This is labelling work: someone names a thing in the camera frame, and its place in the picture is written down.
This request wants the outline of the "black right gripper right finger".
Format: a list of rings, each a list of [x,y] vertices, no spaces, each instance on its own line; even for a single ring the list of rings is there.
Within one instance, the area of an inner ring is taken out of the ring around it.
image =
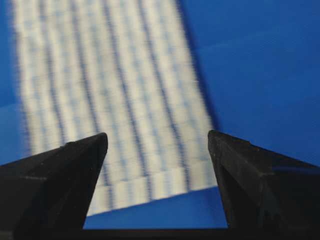
[[[216,130],[208,151],[229,230],[276,240],[320,237],[320,168]]]

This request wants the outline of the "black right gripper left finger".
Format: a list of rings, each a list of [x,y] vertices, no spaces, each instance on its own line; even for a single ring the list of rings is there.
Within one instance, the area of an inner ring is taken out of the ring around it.
[[[102,132],[0,167],[0,237],[81,230],[108,150]]]

